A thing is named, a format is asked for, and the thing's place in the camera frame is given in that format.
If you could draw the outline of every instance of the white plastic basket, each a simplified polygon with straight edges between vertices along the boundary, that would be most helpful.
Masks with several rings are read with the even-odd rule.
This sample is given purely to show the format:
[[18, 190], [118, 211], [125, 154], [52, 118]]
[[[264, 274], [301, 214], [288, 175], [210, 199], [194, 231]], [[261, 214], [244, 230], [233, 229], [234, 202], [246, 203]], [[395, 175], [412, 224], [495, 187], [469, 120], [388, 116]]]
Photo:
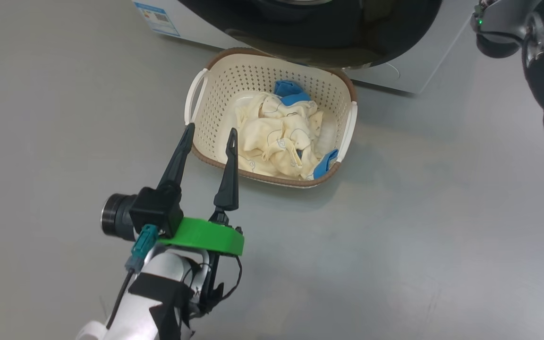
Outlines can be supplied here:
[[356, 125], [356, 90], [340, 71], [293, 64], [248, 48], [222, 51], [196, 75], [188, 91], [184, 120], [186, 125], [194, 122], [196, 127], [192, 151], [201, 161], [224, 168], [228, 135], [236, 127], [234, 108], [245, 103], [249, 93], [271, 93], [276, 80], [296, 82], [324, 110], [317, 148], [322, 154], [338, 149], [339, 156], [329, 172], [311, 181], [263, 176], [246, 170], [239, 173], [285, 187], [315, 187], [339, 169]]

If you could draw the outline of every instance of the black strap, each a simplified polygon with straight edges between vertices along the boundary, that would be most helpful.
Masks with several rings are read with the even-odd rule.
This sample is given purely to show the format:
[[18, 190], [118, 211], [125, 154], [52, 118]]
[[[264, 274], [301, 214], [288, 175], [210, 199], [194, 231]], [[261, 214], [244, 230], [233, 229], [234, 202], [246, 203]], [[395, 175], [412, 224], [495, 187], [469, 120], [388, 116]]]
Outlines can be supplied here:
[[194, 292], [183, 282], [164, 278], [150, 273], [141, 273], [130, 286], [129, 293], [160, 301], [161, 304], [151, 307], [151, 315], [157, 325], [160, 340], [179, 340], [181, 336], [180, 321], [175, 317], [175, 308], [181, 311], [181, 319], [185, 319], [188, 301]]

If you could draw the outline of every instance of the washing machine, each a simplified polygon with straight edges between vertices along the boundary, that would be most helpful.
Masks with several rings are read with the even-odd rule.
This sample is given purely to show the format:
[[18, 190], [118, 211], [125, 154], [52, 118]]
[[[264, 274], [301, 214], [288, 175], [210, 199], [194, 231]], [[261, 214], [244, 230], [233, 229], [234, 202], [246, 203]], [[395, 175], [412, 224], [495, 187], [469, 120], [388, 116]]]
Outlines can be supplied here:
[[135, 0], [157, 33], [341, 68], [353, 80], [420, 93], [475, 0]]

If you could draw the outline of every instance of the washing machine door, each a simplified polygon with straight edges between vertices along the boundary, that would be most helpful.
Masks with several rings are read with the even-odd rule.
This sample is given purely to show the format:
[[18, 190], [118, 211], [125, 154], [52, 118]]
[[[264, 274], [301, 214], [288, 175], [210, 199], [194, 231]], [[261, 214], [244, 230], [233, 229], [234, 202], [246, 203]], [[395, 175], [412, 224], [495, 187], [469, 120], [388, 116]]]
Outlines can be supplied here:
[[392, 60], [425, 35], [442, 0], [179, 0], [238, 41], [316, 67]]

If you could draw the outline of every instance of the green 3d-printed bracket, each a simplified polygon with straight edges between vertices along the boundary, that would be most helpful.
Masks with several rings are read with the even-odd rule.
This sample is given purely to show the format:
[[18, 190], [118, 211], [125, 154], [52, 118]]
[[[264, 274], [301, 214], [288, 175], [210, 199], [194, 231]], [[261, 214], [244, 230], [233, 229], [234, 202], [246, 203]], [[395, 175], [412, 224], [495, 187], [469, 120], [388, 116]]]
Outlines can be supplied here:
[[242, 255], [245, 238], [231, 227], [199, 218], [184, 217], [173, 238], [160, 238], [169, 246], [205, 249], [225, 255]]

